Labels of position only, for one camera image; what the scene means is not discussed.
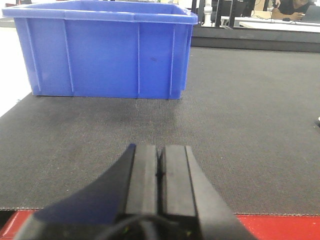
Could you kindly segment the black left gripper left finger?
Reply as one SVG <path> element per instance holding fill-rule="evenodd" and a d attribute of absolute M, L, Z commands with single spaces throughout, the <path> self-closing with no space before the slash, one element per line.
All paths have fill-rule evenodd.
<path fill-rule="evenodd" d="M 157 150 L 130 144 L 95 181 L 36 211 L 16 240 L 93 240 L 134 216 L 158 214 Z"/>

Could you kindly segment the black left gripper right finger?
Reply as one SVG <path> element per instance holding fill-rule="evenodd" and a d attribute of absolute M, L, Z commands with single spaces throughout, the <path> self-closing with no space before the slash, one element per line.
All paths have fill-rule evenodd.
<path fill-rule="evenodd" d="M 165 146 L 160 163 L 163 215 L 195 240 L 255 239 L 207 179 L 190 146 Z"/>

